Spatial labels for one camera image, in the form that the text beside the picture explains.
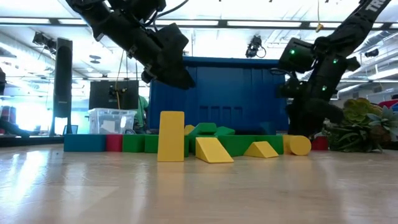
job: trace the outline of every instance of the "clear plastic container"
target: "clear plastic container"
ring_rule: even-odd
[[[134,127],[137,111],[95,108],[88,111],[90,134],[124,134]]]

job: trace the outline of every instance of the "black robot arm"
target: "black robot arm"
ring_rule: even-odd
[[[343,111],[329,101],[345,71],[360,67],[355,57],[347,57],[362,44],[390,1],[360,0],[355,11],[332,34],[317,38],[314,44],[290,40],[279,68],[291,73],[313,71],[308,82],[292,77],[280,89],[282,96],[294,99],[287,107],[289,134],[314,134],[322,129],[325,118],[341,122]]]
[[[152,79],[181,89],[195,86],[182,64],[182,52],[188,39],[177,25],[158,32],[147,29],[144,22],[166,6],[165,0],[66,0],[68,5],[92,28],[100,41],[106,35],[144,65],[142,80]]]

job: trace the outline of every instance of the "green block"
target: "green block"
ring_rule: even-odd
[[[215,136],[234,135],[235,130],[227,127],[218,127]]]
[[[224,146],[231,157],[243,156],[249,146],[256,141],[257,136],[218,136],[218,140]]]
[[[145,135],[145,153],[157,153],[157,146],[159,145],[159,135],[146,134]],[[189,156],[189,141],[188,136],[184,137],[184,157]]]
[[[214,134],[217,131],[217,125],[215,123],[199,123],[192,131],[189,136],[196,136],[199,134]]]
[[[123,152],[144,152],[145,135],[125,134],[123,135]]]
[[[283,155],[284,153],[284,139],[281,135],[257,136],[256,141],[267,141],[279,155]]]
[[[214,135],[202,135],[202,134],[199,134],[199,135],[196,135],[196,136],[189,136],[188,137],[188,139],[189,139],[189,151],[191,152],[191,153],[193,153],[193,155],[196,155],[196,138],[197,137],[201,137],[201,138],[215,138],[216,136],[214,136]]]
[[[146,134],[145,135],[145,153],[157,153],[158,142],[159,142],[159,135]]]

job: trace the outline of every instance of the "table surface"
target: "table surface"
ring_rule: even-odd
[[[398,223],[398,152],[158,163],[0,149],[0,223]]]

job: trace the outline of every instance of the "yellow block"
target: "yellow block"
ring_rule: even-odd
[[[311,141],[305,136],[291,136],[289,149],[296,156],[306,156],[311,151]]]
[[[291,154],[292,152],[290,151],[289,147],[289,142],[290,142],[290,137],[291,135],[285,134],[283,135],[283,140],[284,140],[284,154]]]
[[[208,163],[234,162],[217,138],[196,138],[196,157]]]
[[[184,129],[184,134],[188,135],[189,133],[191,133],[191,131],[194,129],[194,125],[186,125],[185,129]]]
[[[272,158],[278,157],[279,155],[268,142],[262,141],[252,143],[249,149],[244,153],[244,156]]]
[[[184,112],[160,113],[158,162],[184,161]]]

